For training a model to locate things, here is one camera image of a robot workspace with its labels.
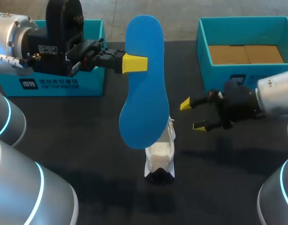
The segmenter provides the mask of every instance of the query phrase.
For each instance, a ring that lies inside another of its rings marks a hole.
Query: concrete floor
[[[102,18],[107,41],[124,41],[129,21],[150,14],[166,40],[194,40],[200,17],[287,15],[288,0],[80,0],[86,19]],[[44,19],[48,0],[0,0],[0,12]]]

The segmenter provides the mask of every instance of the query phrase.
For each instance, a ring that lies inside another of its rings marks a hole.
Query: sneaker
[[[173,120],[169,117],[162,136],[146,151],[145,178],[156,184],[170,183],[175,178],[174,140],[176,138]]]

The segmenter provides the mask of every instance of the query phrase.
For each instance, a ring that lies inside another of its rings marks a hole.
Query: glowing blue ring
[[[8,126],[8,123],[9,123],[9,120],[11,119],[11,106],[7,100],[6,97],[4,97],[6,102],[7,102],[7,105],[8,105],[8,117],[7,117],[7,122],[5,123],[4,127],[2,128],[2,130],[0,131],[0,135],[5,131],[5,129],[7,128]]]
[[[282,168],[281,168],[281,171],[280,171],[280,185],[281,185],[281,190],[282,190],[282,193],[283,193],[283,196],[285,198],[285,201],[286,203],[288,204],[288,196],[286,195],[285,193],[285,190],[284,190],[284,186],[283,186],[283,169],[284,169],[284,166],[285,164],[287,163],[288,160],[286,160],[286,162],[283,164]]]
[[[35,216],[37,209],[39,208],[39,205],[41,203],[42,200],[42,196],[43,196],[43,191],[44,191],[44,174],[43,174],[43,170],[40,167],[40,165],[36,162],[36,165],[39,167],[40,170],[40,174],[41,174],[41,185],[40,185],[40,191],[39,191],[39,195],[37,197],[37,201],[35,206],[33,207],[33,210],[31,211],[30,216],[27,218],[26,222],[24,223],[24,225],[29,225],[30,222],[32,221],[33,217]]]

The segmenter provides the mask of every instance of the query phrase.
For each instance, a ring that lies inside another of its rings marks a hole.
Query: black tabletop
[[[28,123],[17,149],[74,187],[78,225],[260,224],[257,194],[288,158],[288,118],[193,131],[193,122],[217,116],[209,105],[179,111],[189,95],[204,92],[195,42],[166,42],[176,179],[156,186],[144,180],[145,151],[130,149],[120,137],[128,77],[110,70],[105,76],[101,97],[10,98]]]

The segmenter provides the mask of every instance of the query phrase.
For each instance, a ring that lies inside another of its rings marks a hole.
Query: blue cardboard box
[[[36,23],[41,28],[46,21],[39,20]],[[93,40],[103,38],[104,46],[107,47],[102,20],[85,20],[84,37]],[[0,85],[8,97],[100,96],[103,92],[103,81],[104,68],[101,67],[96,67],[91,72],[80,71],[74,77],[42,73],[28,76],[0,74]]]
[[[276,45],[284,63],[214,65],[209,45]],[[228,80],[255,88],[257,80],[288,70],[286,16],[200,18],[196,43],[205,90],[223,91]]]

